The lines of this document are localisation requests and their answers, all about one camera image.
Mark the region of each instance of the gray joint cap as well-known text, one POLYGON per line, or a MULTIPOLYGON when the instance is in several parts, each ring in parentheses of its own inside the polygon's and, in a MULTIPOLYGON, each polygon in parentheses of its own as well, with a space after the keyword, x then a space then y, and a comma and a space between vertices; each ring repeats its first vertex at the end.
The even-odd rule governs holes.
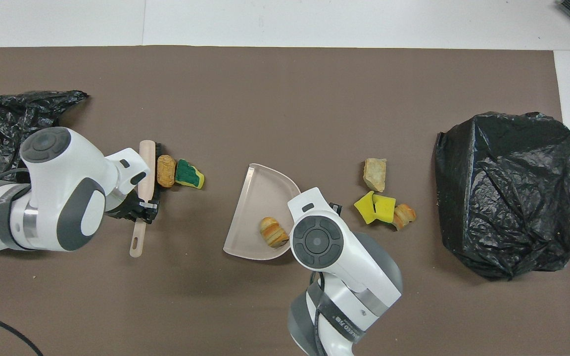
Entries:
POLYGON ((340 228, 323 216, 307 216, 294 228, 294 253, 310 268, 331 266, 340 254, 344 238, 340 228))
POLYGON ((21 145, 21 156, 33 164, 40 164, 58 157, 65 151, 72 136, 66 128, 47 128, 33 133, 21 145))

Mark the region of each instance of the beige rock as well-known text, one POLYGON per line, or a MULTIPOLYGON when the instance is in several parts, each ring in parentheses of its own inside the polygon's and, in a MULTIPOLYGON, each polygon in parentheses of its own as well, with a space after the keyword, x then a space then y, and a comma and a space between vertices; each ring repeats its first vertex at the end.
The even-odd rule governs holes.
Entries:
POLYGON ((374 191, 383 192, 386 187, 386 158, 367 158, 364 162, 364 183, 374 191))

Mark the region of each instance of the garbage bag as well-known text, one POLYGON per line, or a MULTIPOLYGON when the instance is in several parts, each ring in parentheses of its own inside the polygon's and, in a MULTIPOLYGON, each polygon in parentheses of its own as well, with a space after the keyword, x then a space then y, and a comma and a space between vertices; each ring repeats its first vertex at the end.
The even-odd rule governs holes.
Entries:
POLYGON ((80 90, 0 95, 0 174, 18 168, 23 140, 34 131, 57 126, 61 114, 86 97, 80 90))
POLYGON ((443 245, 486 279, 570 259, 570 130, 541 113, 485 113, 439 133, 443 245))

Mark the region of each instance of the sponge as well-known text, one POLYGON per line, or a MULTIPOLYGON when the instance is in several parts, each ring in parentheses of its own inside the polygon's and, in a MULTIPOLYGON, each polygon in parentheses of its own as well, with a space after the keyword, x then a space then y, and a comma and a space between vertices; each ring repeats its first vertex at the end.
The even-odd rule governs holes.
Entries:
POLYGON ((195 166, 188 163, 187 160, 182 159, 177 161, 175 181, 187 187, 201 189, 204 185, 204 175, 195 166))
POLYGON ((393 222, 393 214, 395 210, 395 198, 388 196, 374 195, 373 191, 367 192, 365 196, 356 201, 355 208, 364 218, 366 224, 373 223, 375 220, 385 223, 393 222))

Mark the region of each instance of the trash item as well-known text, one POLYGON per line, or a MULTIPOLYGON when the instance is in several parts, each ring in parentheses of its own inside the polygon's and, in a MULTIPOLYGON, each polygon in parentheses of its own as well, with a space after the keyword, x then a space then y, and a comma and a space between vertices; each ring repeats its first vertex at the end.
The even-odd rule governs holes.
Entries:
POLYGON ((294 220, 287 202, 299 194, 298 185, 283 173, 260 164, 250 164, 226 236, 224 251, 251 260, 271 260, 287 252, 289 241, 283 246, 271 248, 265 243, 256 224, 269 215, 279 222, 285 232, 291 232, 294 220))
POLYGON ((393 222, 391 223, 397 230, 403 229, 408 223, 412 223, 417 218, 415 210, 407 204, 400 204, 395 207, 393 214, 393 222))
POLYGON ((373 191, 367 192, 365 196, 356 201, 355 208, 369 225, 375 220, 385 223, 393 222, 393 214, 395 209, 395 198, 373 194, 373 191))
POLYGON ((65 110, 86 97, 80 90, 0 95, 0 174, 20 167, 19 148, 25 139, 35 131, 58 126, 65 110))
POLYGON ((175 184, 175 169, 176 162, 173 157, 169 155, 161 155, 158 157, 158 164, 156 169, 156 180, 159 185, 165 188, 170 188, 175 184))
POLYGON ((443 245, 486 279, 570 259, 570 130, 541 113, 489 112, 439 133, 443 245))
POLYGON ((177 161, 175 181, 187 187, 201 189, 204 185, 204 175, 187 160, 179 160, 177 161))
POLYGON ((386 187, 386 158, 367 158, 363 178, 371 190, 383 192, 386 187))
POLYGON ((259 227, 263 239, 272 248, 281 247, 289 241, 287 232, 283 230, 279 222, 273 217, 264 217, 259 227))

